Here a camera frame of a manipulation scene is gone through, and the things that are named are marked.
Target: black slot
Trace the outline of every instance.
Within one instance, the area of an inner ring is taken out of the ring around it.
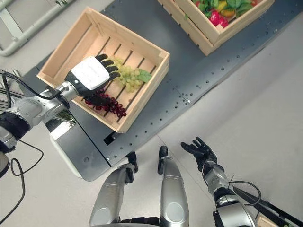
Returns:
[[[117,136],[118,136],[118,134],[114,131],[111,134],[109,134],[108,136],[106,136],[103,141],[106,143],[106,145],[109,145],[117,138]]]

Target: red pepper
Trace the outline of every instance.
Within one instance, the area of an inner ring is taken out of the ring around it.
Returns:
[[[228,20],[225,17],[220,17],[219,19],[219,24],[225,28],[226,26],[228,26]]]
[[[212,15],[209,18],[210,22],[212,22],[213,25],[217,26],[219,24],[220,15],[217,11],[213,11]]]

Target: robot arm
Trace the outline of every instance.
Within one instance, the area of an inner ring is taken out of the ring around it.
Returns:
[[[208,192],[214,198],[216,211],[213,217],[216,227],[256,227],[255,219],[234,192],[223,167],[217,164],[214,152],[199,137],[196,140],[193,140],[195,145],[182,142],[181,146],[195,156]]]
[[[47,122],[63,109],[69,108],[71,100],[82,96],[94,100],[99,105],[109,101],[109,98],[104,99],[95,94],[110,80],[120,76],[116,72],[118,68],[109,66],[113,62],[106,58],[107,56],[102,54],[84,59],[67,74],[65,81],[55,89],[47,89],[39,96],[19,99],[12,108],[0,115],[0,177],[4,171],[7,171],[8,165],[8,160],[4,158],[3,153],[14,150],[17,141],[41,121]],[[58,95],[49,99],[54,92]]]

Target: wooden crate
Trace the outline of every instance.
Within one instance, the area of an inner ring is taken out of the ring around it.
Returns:
[[[99,12],[86,8],[37,76],[55,87],[85,57],[101,53],[123,59],[125,65],[138,67],[152,74],[151,80],[133,93],[127,93],[125,87],[117,81],[107,85],[105,93],[115,97],[126,108],[127,116],[121,119],[111,112],[95,110],[93,106],[85,104],[82,97],[73,100],[109,128],[125,133],[167,74],[168,52]]]
[[[254,8],[223,28],[214,26],[191,0],[158,0],[205,55],[259,18],[274,1],[259,0]]]

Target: yellow pepper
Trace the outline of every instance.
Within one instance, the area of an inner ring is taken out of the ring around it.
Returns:
[[[226,0],[219,1],[219,5],[218,5],[218,7],[216,8],[216,11],[217,11],[218,13],[220,13],[221,10],[222,10],[225,6],[227,6],[227,1],[226,1]]]
[[[233,17],[235,15],[235,10],[234,9],[223,9],[220,14],[223,17]]]

